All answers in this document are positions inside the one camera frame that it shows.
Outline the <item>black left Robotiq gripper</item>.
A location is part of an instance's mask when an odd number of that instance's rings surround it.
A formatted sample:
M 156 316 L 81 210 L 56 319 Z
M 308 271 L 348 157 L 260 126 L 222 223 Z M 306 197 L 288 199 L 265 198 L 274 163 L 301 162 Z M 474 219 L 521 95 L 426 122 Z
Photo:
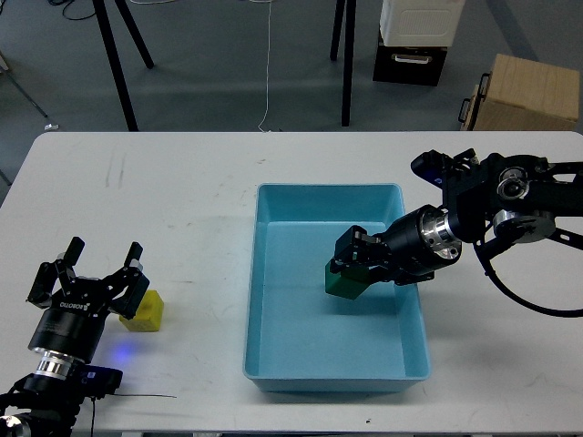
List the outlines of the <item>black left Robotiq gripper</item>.
M 148 289 L 142 246 L 131 243 L 124 265 L 101 279 L 77 278 L 74 267 L 85 247 L 73 237 L 53 262 L 43 262 L 26 298 L 43 315 L 28 344 L 31 351 L 53 351 L 83 363 L 93 360 L 109 312 L 126 320 L 135 317 Z

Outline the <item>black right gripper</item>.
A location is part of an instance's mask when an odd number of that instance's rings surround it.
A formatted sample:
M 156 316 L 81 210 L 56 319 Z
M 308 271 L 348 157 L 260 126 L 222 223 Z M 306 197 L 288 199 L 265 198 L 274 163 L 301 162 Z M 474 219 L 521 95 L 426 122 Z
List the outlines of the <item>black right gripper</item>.
M 349 227 L 336 240 L 330 271 L 362 267 L 359 280 L 367 285 L 402 286 L 431 280 L 460 257 L 461 241 L 450 232 L 446 212 L 426 205 L 372 236 L 358 225 Z

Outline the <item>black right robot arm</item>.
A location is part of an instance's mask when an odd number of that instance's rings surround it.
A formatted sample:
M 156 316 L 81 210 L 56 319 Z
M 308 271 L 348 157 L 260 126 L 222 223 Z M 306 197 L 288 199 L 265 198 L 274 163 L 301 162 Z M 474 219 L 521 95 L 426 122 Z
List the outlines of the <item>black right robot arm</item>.
M 491 264 L 518 243 L 550 239 L 581 249 L 579 234 L 556 225 L 558 217 L 582 214 L 581 163 L 497 153 L 479 160 L 469 148 L 454 157 L 424 152 L 411 170 L 441 189 L 441 206 L 422 206 L 382 233 L 351 226 L 337 239 L 325 267 L 326 293 L 354 300 L 377 282 L 404 286 L 431 280 L 436 270 L 455 264 L 462 245 L 470 243 L 486 276 L 511 300 L 553 317 L 581 317 L 581 310 L 545 308 L 519 297 Z

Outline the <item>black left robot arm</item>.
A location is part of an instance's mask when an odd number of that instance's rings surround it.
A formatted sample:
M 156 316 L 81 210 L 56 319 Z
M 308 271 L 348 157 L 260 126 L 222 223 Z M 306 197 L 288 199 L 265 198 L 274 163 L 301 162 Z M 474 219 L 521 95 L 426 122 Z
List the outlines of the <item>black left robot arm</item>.
M 66 251 L 40 265 L 27 300 L 43 315 L 28 348 L 39 354 L 36 370 L 2 394 L 4 436 L 69 436 L 84 400 L 114 393 L 120 370 L 92 365 L 106 319 L 135 317 L 149 285 L 139 262 L 143 248 L 130 245 L 123 266 L 103 279 L 85 278 L 74 267 L 85 246 L 71 239 Z

